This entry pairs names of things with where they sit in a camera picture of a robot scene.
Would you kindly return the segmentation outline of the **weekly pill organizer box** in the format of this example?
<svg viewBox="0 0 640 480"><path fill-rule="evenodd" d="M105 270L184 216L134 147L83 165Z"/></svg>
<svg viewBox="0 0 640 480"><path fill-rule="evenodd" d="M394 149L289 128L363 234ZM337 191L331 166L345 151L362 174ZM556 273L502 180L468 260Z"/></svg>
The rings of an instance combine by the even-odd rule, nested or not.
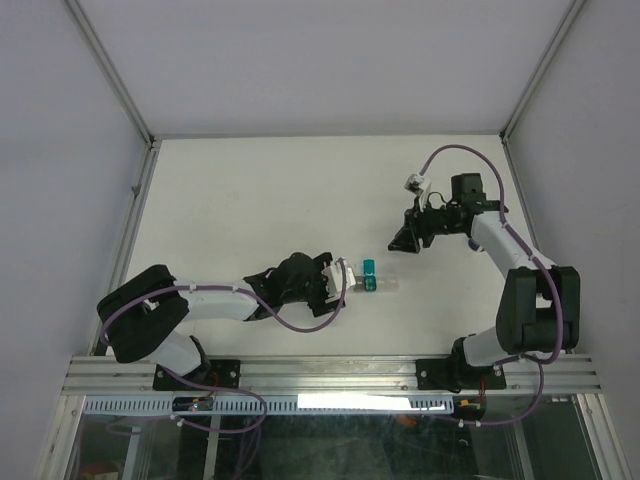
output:
<svg viewBox="0 0 640 480"><path fill-rule="evenodd" d="M399 290L399 278L388 263L365 258L353 267L357 293L394 293Z"/></svg>

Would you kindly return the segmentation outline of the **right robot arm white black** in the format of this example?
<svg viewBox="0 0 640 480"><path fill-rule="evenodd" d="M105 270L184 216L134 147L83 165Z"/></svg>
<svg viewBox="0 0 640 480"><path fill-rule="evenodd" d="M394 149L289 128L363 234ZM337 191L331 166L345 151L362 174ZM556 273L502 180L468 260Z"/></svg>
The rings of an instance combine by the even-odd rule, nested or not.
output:
<svg viewBox="0 0 640 480"><path fill-rule="evenodd" d="M417 254L438 236L465 235L478 251L488 254L504 277L504 288L493 327L458 338L450 353L416 363L421 390L484 386L502 389L497 379L503 365L521 358L540 364L554 362L577 346L580 333L581 279L571 266L559 266L530 247L506 218L499 200L487 198L478 173L456 175L452 196L439 207L430 202L430 181L411 175L405 188L415 196L388 248Z"/></svg>

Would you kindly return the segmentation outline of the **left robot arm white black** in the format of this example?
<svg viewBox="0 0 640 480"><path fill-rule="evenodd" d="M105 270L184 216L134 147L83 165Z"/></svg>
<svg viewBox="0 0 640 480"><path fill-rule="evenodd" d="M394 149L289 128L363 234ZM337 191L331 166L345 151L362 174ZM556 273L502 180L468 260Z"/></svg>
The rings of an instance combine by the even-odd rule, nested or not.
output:
<svg viewBox="0 0 640 480"><path fill-rule="evenodd" d="M222 284L181 282L156 264L98 302L99 337L118 362L149 361L194 389L206 383L212 366L201 342L178 332L180 324L273 318L290 331L310 334L336 319L355 283L346 261L329 252L315 258L295 252L275 267ZM312 329L286 321L280 311L290 304L305 305L322 323Z"/></svg>

